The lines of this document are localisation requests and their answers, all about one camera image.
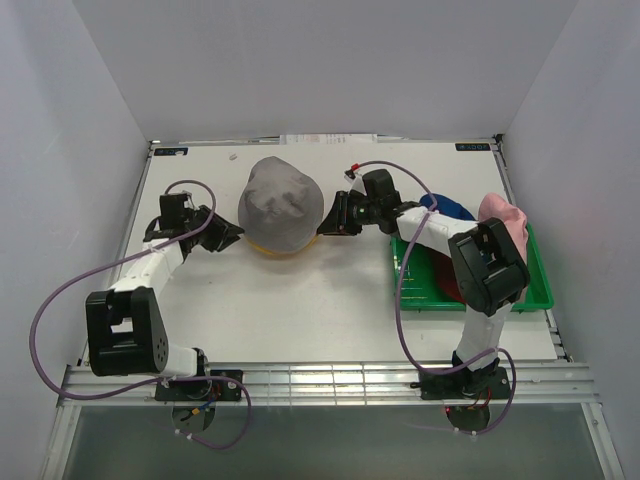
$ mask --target pink cloth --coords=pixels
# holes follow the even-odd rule
[[[522,260],[527,263],[527,216],[518,207],[511,205],[497,193],[488,193],[480,204],[478,220],[484,221],[495,217],[504,222],[507,231],[515,243]]]

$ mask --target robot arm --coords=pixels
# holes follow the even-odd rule
[[[153,252],[138,259],[108,290],[88,296],[85,308],[94,374],[188,377],[202,373],[198,369],[206,363],[206,357],[200,350],[169,342],[157,298],[194,247],[201,245],[210,252],[219,252],[244,232],[214,215],[199,234],[157,247],[201,227],[209,214],[208,207],[193,206],[190,193],[162,195],[160,216],[147,227],[143,243],[143,249]]]
[[[502,221],[466,221],[430,212],[416,202],[403,202],[387,170],[364,176],[354,170],[345,172],[351,190],[336,193],[318,234],[353,236],[363,225],[376,224],[383,233],[410,241],[429,215],[416,243],[451,258],[458,289],[469,307],[453,363],[496,348],[507,314],[529,284],[527,266]],[[497,354],[487,355],[471,364],[469,371],[481,377],[495,370],[497,363]]]

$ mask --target green plastic tray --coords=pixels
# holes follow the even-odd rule
[[[544,272],[531,225],[527,225],[527,230],[529,231],[527,263],[531,274],[531,283],[524,302],[516,303],[513,306],[513,310],[516,312],[544,310],[553,306],[551,288]],[[400,264],[407,250],[407,242],[392,238],[391,250],[393,252],[394,287],[397,287]],[[433,264],[427,249],[422,245],[416,245],[411,252],[407,272],[402,283],[402,298],[400,300],[402,310],[453,311],[466,308],[464,304],[456,302],[438,287]]]

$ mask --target aluminum frame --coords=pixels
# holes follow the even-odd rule
[[[414,143],[422,140],[405,139],[401,137],[378,137],[380,143]],[[500,145],[495,140],[483,140],[491,144],[496,164],[502,177],[509,201],[515,204],[513,190],[508,178],[508,172]],[[243,144],[256,145],[277,143],[275,138],[254,139],[229,142],[196,142],[197,145],[228,145]],[[122,246],[131,234],[133,220],[149,169],[152,149],[162,145],[161,142],[150,142],[146,166],[136,191],[132,204],[127,231],[119,255],[123,254]],[[517,362],[517,388],[514,403],[579,403],[582,406],[585,421],[596,449],[598,459],[606,479],[624,478],[622,468],[615,453],[609,430],[602,415],[602,406],[587,364],[574,363],[567,355],[562,339],[559,335],[555,318],[551,310],[546,311],[547,323],[552,340],[556,346],[558,360],[551,362]],[[64,388],[77,393],[99,393],[113,390],[146,377],[95,377],[86,363],[87,351],[83,358],[84,366],[72,367],[67,371]],[[438,368],[447,367],[446,364],[429,364]],[[419,391],[411,389],[409,383],[417,380],[415,368],[410,364],[400,363],[349,363],[349,364],[210,364],[217,370],[242,369],[245,372],[244,383],[249,390],[254,406],[258,407],[304,407],[304,406],[380,406],[380,405],[425,405],[438,406],[445,402],[441,400],[424,401],[419,397]],[[131,390],[117,397],[82,402],[61,399],[50,446],[44,460],[41,478],[59,479],[64,475],[71,445],[78,425],[82,408],[91,406],[162,406],[193,405],[188,402],[156,402],[153,400],[155,385],[147,385]],[[447,401],[447,404],[466,403],[465,401]],[[495,404],[504,400],[495,400]],[[237,404],[220,405],[224,408],[242,408],[246,401]]]

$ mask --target blue cloth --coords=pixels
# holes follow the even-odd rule
[[[444,195],[440,195],[438,193],[433,194],[438,201],[438,206],[436,209],[443,215],[451,218],[457,218],[458,220],[475,220],[474,216],[471,215],[469,210],[464,208],[458,202],[451,200],[449,197],[445,197]],[[420,205],[423,207],[429,208],[433,202],[431,201],[431,197],[429,195],[425,195],[420,199]]]

